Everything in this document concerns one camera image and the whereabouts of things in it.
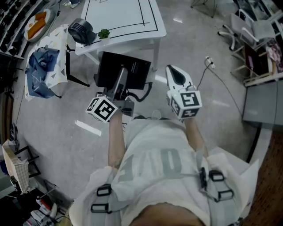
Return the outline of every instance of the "white chair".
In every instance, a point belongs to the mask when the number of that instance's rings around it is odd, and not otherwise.
[[[240,15],[245,16],[245,20],[240,18]],[[244,41],[253,49],[266,44],[270,39],[275,39],[275,32],[271,23],[267,20],[254,21],[244,10],[240,9],[238,15],[231,14],[229,17],[229,25],[224,24],[229,32],[219,31],[221,36],[230,36],[232,38],[232,45],[230,50],[235,49],[236,41],[241,44]]]

